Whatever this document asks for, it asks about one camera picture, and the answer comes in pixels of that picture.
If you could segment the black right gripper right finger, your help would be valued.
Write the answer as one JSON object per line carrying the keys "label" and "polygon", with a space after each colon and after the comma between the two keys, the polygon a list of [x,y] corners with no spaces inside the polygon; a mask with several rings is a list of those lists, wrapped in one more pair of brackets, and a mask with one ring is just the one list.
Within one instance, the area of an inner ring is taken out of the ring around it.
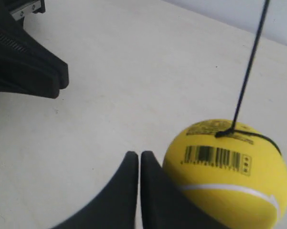
{"label": "black right gripper right finger", "polygon": [[145,229],[218,229],[220,223],[193,205],[173,184],[153,152],[140,161],[140,201]]}

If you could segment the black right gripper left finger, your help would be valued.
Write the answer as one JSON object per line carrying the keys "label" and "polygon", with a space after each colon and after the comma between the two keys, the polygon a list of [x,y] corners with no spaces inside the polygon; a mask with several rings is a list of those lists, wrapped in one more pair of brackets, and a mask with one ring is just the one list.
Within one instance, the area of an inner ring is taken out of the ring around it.
{"label": "black right gripper left finger", "polygon": [[55,229],[134,229],[138,197],[138,155],[126,152],[115,174],[81,210]]}

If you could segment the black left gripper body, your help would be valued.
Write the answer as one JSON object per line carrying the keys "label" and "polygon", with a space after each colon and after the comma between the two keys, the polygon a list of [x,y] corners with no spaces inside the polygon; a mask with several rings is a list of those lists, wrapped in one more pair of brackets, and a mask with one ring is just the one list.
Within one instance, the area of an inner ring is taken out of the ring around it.
{"label": "black left gripper body", "polygon": [[16,20],[22,20],[31,13],[45,13],[45,0],[2,0],[3,8],[0,17],[7,17],[8,13]]}

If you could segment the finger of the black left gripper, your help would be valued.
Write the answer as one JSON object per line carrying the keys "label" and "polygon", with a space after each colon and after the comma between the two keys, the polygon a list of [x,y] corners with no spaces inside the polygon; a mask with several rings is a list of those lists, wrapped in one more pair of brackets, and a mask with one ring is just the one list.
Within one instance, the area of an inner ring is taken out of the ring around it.
{"label": "finger of the black left gripper", "polygon": [[60,59],[44,48],[19,52],[0,45],[0,92],[57,98]]}
{"label": "finger of the black left gripper", "polygon": [[[33,39],[9,13],[7,17],[0,17],[0,45],[19,52],[44,48]],[[68,85],[68,65],[60,59],[60,89],[64,89]]]}

